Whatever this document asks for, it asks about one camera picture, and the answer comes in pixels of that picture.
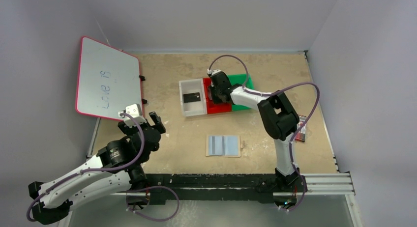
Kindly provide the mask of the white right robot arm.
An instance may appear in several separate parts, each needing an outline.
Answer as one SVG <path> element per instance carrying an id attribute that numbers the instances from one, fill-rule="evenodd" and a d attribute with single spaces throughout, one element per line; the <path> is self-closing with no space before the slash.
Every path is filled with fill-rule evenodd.
<path id="1" fill-rule="evenodd" d="M 276 182 L 283 187 L 300 184 L 306 191 L 306 181 L 299 172 L 291 138 L 295 135 L 299 116 L 284 93 L 273 94 L 249 90 L 242 84 L 232 84 L 228 75 L 208 70 L 211 84 L 209 99 L 215 104 L 228 103 L 256 110 L 266 133 L 273 139 L 276 152 Z"/>

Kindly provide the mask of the beige leather card holder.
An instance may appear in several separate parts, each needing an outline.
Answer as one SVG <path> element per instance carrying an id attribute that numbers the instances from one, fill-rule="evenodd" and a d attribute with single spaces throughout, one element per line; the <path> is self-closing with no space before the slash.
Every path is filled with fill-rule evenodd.
<path id="1" fill-rule="evenodd" d="M 208 135 L 206 157 L 241 157 L 242 142 L 238 135 Z"/>

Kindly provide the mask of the pack of coloured markers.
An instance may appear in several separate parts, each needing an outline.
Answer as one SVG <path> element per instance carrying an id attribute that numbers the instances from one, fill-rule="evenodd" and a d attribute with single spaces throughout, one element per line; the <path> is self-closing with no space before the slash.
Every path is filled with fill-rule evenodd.
<path id="1" fill-rule="evenodd" d="M 307 116 L 298 115 L 299 122 L 297 124 L 297 133 L 294 133 L 294 140 L 298 142 L 305 142 L 306 141 L 306 119 Z"/>

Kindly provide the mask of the white plastic bin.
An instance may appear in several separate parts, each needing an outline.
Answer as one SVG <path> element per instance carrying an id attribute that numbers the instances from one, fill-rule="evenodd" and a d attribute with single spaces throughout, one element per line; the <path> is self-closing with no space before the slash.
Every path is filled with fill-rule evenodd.
<path id="1" fill-rule="evenodd" d="M 204 89 L 202 78 L 179 81 L 179 98 L 183 116 L 208 114 Z"/>

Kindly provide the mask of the green plastic bin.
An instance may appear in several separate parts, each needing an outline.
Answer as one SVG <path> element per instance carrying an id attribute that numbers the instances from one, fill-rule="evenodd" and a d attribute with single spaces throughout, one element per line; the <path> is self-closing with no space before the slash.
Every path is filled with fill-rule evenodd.
<path id="1" fill-rule="evenodd" d="M 231 83 L 230 104 L 232 111 L 258 111 L 259 96 L 253 94 L 255 91 L 251 77 L 246 74 L 231 74 L 228 75 L 228 78 Z"/>

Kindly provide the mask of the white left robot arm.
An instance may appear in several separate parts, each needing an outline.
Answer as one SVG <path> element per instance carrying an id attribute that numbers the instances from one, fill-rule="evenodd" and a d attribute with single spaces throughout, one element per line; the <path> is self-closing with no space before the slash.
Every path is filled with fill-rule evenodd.
<path id="1" fill-rule="evenodd" d="M 35 181 L 28 186 L 33 199 L 26 213 L 30 222 L 49 225 L 92 200 L 148 185 L 142 163 L 159 149 L 166 129 L 156 112 L 149 113 L 153 125 L 139 115 L 126 112 L 121 115 L 123 121 L 118 127 L 124 137 L 109 142 L 62 177 L 46 183 Z"/>

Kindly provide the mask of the red plastic bin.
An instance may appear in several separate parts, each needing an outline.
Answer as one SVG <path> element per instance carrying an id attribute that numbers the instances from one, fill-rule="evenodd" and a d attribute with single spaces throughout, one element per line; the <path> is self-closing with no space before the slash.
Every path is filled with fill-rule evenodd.
<path id="1" fill-rule="evenodd" d="M 228 103 L 221 103 L 221 104 L 214 104 L 213 101 L 210 99 L 210 93 L 208 91 L 208 87 L 211 85 L 210 78 L 203 78 L 203 85 L 206 97 L 206 108 L 207 114 L 220 114 L 220 113 L 228 113 L 232 111 L 232 105 Z"/>

